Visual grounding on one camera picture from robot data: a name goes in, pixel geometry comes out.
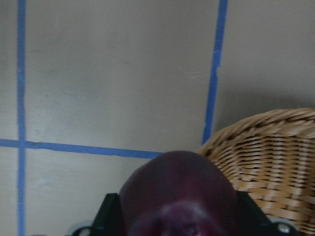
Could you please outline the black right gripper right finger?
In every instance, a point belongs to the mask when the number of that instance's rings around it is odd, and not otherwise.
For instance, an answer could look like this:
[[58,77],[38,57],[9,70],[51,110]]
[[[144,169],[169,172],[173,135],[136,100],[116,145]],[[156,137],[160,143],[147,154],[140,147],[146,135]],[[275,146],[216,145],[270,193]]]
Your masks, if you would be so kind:
[[247,192],[236,191],[241,229],[262,229],[271,225],[270,219]]

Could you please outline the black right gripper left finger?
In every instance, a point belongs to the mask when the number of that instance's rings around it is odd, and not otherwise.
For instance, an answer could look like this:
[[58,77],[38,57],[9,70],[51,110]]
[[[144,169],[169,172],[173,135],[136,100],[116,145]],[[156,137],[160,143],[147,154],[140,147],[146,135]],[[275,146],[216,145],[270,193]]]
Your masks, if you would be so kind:
[[116,206],[118,194],[108,193],[105,195],[104,200],[96,214],[92,223],[93,229],[111,229],[115,220]]

